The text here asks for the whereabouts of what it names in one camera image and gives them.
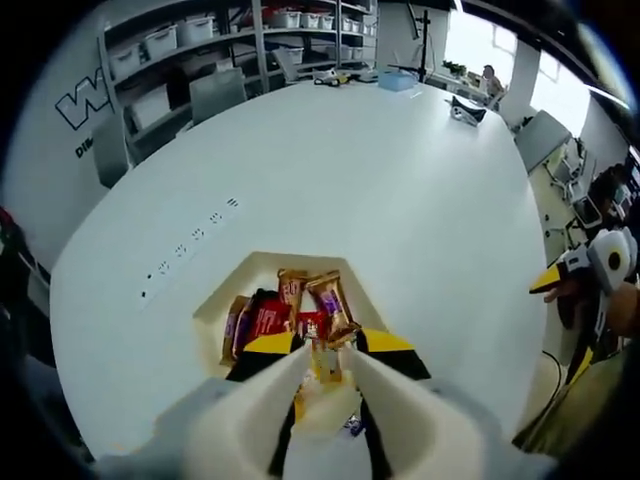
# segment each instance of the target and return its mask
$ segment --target oval table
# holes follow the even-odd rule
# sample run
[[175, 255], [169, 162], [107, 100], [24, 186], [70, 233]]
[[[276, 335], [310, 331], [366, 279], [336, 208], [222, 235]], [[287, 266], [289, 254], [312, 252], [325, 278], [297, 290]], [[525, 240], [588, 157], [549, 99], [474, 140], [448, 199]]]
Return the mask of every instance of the oval table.
[[[194, 310], [253, 251], [346, 259], [432, 374], [514, 434], [545, 328], [528, 294], [546, 266], [542, 232], [503, 121], [454, 121], [450, 96], [300, 84], [211, 118], [122, 178], [51, 286], [60, 379], [94, 456], [147, 442], [207, 380]], [[232, 221], [141, 304], [149, 269], [229, 198]]]

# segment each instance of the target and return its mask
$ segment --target white wall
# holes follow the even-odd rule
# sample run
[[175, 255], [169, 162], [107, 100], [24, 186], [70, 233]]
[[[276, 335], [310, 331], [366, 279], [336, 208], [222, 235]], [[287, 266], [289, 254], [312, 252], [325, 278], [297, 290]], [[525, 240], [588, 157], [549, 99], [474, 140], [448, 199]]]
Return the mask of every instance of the white wall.
[[[420, 65], [420, 55], [416, 55], [413, 62], [411, 60], [417, 51], [417, 47], [422, 44], [422, 40], [412, 39], [407, 7], [399, 3], [380, 3], [379, 6], [377, 67], [383, 69], [387, 65], [397, 64], [398, 61], [395, 58], [394, 51], [397, 53], [402, 65], [418, 67]], [[416, 17], [420, 18], [425, 8], [414, 6], [413, 10]], [[444, 49], [449, 30], [449, 12], [433, 8], [428, 8], [427, 10], [431, 20], [429, 25], [431, 41], [427, 50], [427, 68], [433, 68], [433, 60], [435, 58], [436, 70], [442, 71]]]
[[540, 51], [518, 40], [509, 92], [500, 104], [500, 114], [510, 125], [536, 113], [530, 104], [539, 63]]
[[596, 174], [617, 163], [624, 163], [629, 153], [629, 144], [593, 97], [589, 101], [580, 138], [587, 151], [597, 158]]
[[[104, 83], [98, 79], [96, 88], [91, 83], [99, 68], [99, 14], [94, 11], [78, 24], [44, 67], [25, 103], [3, 172], [1, 203], [48, 270], [107, 193], [98, 181], [92, 151], [80, 147], [93, 128], [112, 114]], [[98, 110], [87, 107], [85, 99]]]

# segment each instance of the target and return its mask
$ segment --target potted plant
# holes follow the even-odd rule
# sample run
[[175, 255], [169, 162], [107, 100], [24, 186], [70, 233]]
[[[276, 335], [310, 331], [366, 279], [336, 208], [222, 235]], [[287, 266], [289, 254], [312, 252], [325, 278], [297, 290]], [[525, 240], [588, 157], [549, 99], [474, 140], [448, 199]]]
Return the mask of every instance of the potted plant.
[[464, 77], [467, 74], [467, 67], [459, 63], [453, 63], [445, 60], [442, 66], [451, 72], [451, 76], [455, 78]]

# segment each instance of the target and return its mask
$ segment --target white wall logo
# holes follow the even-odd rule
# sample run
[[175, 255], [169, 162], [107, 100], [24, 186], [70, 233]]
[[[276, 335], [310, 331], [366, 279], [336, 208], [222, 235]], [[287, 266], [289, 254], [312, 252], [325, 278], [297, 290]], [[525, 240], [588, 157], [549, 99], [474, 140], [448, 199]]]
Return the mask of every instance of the white wall logo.
[[111, 105], [102, 68], [91, 77], [84, 77], [74, 87], [73, 93], [65, 94], [56, 103], [56, 110], [74, 130], [89, 120], [92, 113]]

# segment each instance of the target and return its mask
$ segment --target blue box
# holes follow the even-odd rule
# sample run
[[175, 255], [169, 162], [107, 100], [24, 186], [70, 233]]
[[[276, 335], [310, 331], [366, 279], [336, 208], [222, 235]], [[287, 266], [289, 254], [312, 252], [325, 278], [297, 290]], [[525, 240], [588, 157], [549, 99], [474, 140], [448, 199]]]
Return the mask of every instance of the blue box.
[[416, 77], [402, 72], [385, 72], [378, 79], [378, 86], [392, 92], [401, 92], [413, 88]]

